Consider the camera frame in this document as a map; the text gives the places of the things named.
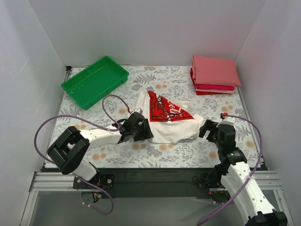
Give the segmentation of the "white t-shirt red print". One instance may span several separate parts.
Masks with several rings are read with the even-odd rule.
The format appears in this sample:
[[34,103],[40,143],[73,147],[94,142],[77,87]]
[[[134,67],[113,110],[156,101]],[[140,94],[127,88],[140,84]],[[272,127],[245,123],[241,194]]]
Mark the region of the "white t-shirt red print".
[[152,92],[142,91],[135,109],[141,109],[148,119],[153,138],[152,143],[176,144],[182,140],[198,137],[203,117],[190,114],[189,101],[170,101]]

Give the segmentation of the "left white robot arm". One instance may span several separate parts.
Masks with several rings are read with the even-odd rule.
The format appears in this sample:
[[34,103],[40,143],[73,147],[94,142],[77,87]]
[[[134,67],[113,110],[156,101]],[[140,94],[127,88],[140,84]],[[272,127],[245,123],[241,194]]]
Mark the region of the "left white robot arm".
[[79,176],[89,188],[96,188],[107,184],[99,170],[84,159],[88,150],[153,137],[148,119],[133,112],[127,119],[118,120],[104,129],[79,130],[70,126],[48,148],[47,154],[63,175]]

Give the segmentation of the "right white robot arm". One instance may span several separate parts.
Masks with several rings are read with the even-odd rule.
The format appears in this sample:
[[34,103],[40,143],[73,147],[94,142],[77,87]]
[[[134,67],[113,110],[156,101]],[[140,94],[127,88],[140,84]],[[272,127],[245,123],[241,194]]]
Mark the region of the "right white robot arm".
[[199,137],[208,131],[207,140],[218,149],[220,164],[214,168],[213,183],[224,187],[230,194],[230,199],[215,212],[233,202],[246,226],[286,226],[288,219],[285,213],[277,211],[265,197],[245,155],[236,145],[234,120],[225,114],[221,117],[221,122],[206,120],[199,130]]

